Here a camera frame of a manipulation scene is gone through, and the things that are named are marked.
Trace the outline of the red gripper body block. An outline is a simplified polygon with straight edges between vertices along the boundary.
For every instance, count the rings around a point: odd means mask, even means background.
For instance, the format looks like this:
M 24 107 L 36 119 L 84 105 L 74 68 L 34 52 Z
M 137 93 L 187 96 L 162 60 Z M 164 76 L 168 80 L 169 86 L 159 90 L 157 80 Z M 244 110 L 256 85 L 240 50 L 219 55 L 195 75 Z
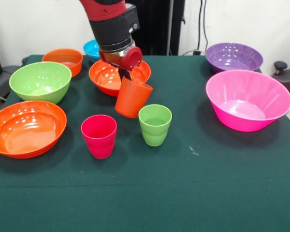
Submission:
M 122 51 L 113 53 L 99 51 L 99 54 L 104 62 L 128 71 L 141 64 L 143 55 L 141 49 L 136 46 L 128 46 Z

